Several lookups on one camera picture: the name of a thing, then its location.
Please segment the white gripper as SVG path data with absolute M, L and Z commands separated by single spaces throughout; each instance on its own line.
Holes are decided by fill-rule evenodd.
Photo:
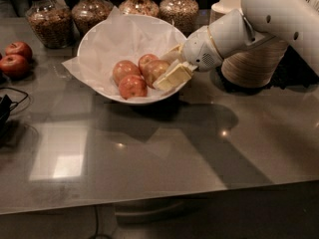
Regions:
M 182 56 L 186 62 L 180 62 Z M 157 90 L 169 91 L 188 82 L 195 70 L 207 72 L 219 67 L 223 59 L 207 26 L 190 34 L 184 44 L 178 44 L 159 57 L 170 66 L 154 82 Z

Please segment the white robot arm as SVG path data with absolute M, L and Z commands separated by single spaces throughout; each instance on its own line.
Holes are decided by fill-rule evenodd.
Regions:
M 207 72 L 224 59 L 266 46 L 277 39 L 288 43 L 319 73 L 319 14 L 306 0 L 241 0 L 234 9 L 190 34 L 186 41 L 163 55 L 171 60 L 155 82 L 169 91 L 188 82 L 195 70 Z

